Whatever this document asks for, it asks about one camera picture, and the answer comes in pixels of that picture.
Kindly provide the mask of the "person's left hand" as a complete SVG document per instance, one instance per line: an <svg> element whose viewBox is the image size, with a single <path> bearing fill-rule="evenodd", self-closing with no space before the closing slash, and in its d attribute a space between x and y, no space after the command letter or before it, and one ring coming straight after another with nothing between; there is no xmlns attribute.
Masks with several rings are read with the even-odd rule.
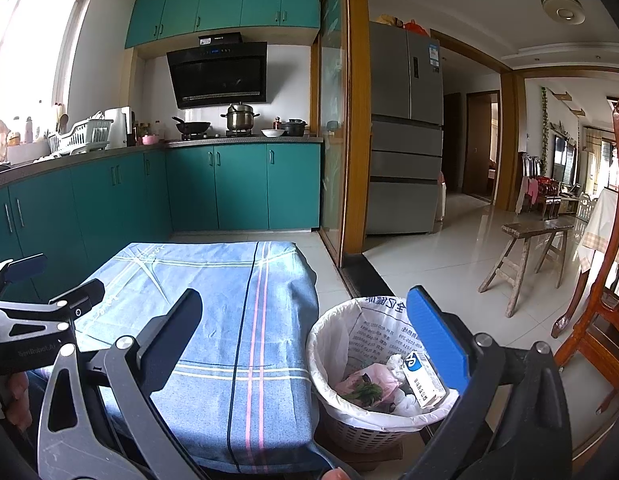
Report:
<svg viewBox="0 0 619 480"><path fill-rule="evenodd" d="M6 382L9 402L6 404L6 417L21 432L32 425L30 412L29 378L25 372L13 374Z"/></svg>

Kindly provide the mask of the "person's right hand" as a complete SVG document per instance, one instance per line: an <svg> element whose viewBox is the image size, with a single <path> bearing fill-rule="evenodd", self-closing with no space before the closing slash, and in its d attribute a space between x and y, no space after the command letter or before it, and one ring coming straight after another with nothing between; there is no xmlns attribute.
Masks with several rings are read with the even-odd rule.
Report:
<svg viewBox="0 0 619 480"><path fill-rule="evenodd" d="M328 470L321 480L351 480L351 478L342 468L338 467Z"/></svg>

